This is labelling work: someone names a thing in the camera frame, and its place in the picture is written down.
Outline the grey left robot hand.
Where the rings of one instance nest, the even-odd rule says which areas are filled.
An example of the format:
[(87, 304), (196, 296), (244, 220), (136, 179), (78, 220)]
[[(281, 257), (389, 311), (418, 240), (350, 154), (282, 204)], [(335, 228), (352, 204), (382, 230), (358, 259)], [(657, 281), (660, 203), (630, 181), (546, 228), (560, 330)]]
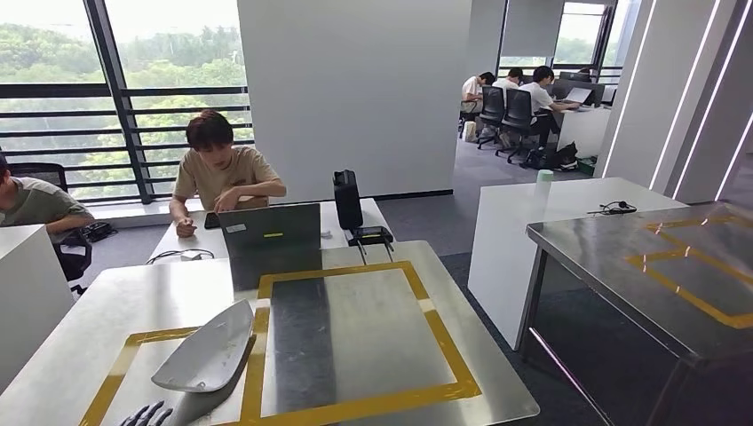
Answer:
[(163, 400), (141, 407), (119, 423), (119, 426), (162, 426), (173, 413)]

